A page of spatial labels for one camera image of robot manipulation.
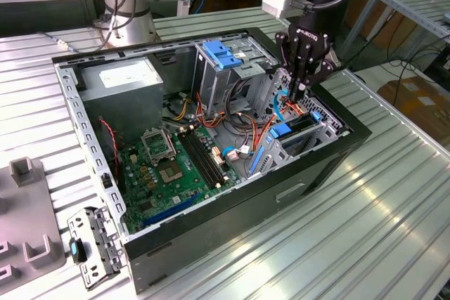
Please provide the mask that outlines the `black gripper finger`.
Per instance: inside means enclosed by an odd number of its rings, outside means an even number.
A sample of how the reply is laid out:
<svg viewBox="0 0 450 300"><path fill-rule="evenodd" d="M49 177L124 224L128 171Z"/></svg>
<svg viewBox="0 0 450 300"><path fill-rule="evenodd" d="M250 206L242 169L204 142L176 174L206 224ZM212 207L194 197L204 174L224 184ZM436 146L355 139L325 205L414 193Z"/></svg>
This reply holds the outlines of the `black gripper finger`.
<svg viewBox="0 0 450 300"><path fill-rule="evenodd" d="M277 32L276 43L281 50L282 67L290 75L288 87L288 97L297 98L297 93L301 84L302 57L299 55L300 40L294 35L291 37L287 32Z"/></svg>
<svg viewBox="0 0 450 300"><path fill-rule="evenodd" d="M298 99L303 98L313 85L325 81L339 69L340 59L335 52L334 45L331 45L330 50L323 57L320 57L317 61L306 63L303 75L300 77Z"/></svg>

